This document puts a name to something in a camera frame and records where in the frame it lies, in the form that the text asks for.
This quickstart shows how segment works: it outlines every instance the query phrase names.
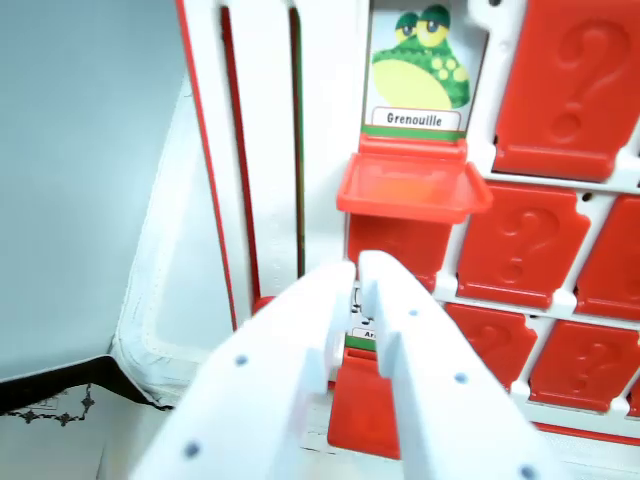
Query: frog card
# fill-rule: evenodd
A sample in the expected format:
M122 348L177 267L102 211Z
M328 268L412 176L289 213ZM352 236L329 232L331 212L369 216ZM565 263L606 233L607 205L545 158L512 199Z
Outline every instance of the frog card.
M487 33L463 0L373 0L363 133L465 136Z

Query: gray wall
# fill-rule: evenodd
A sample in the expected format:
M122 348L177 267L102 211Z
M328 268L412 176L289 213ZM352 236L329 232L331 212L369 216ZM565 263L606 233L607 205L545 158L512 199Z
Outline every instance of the gray wall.
M0 378L106 352L185 73L173 0L0 1Z

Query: red tray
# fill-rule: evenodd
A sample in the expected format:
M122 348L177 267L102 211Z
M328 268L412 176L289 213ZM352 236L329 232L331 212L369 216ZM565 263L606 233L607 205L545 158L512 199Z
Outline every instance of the red tray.
M356 153L337 206L360 215L454 224L486 211L491 202L491 192L472 163Z

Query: green frog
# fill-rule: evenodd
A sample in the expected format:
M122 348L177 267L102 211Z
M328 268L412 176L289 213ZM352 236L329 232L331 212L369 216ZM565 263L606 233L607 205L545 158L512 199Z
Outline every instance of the green frog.
M432 5L396 22L398 44L373 55L373 81L392 107L451 110L471 99L469 74L447 42L451 16Z

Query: white plastic arm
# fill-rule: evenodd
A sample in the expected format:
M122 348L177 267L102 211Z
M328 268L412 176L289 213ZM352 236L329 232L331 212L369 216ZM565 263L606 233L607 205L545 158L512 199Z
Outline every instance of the white plastic arm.
M569 478L453 320L397 260L359 259L408 480Z
M360 256L363 313L391 378L406 479L563 480L451 318L393 257ZM198 372L135 480L297 479L298 438L349 325L352 263L320 268L246 322Z
M308 397L327 391L354 280L350 262L319 268L245 322L202 365L132 478L299 478Z

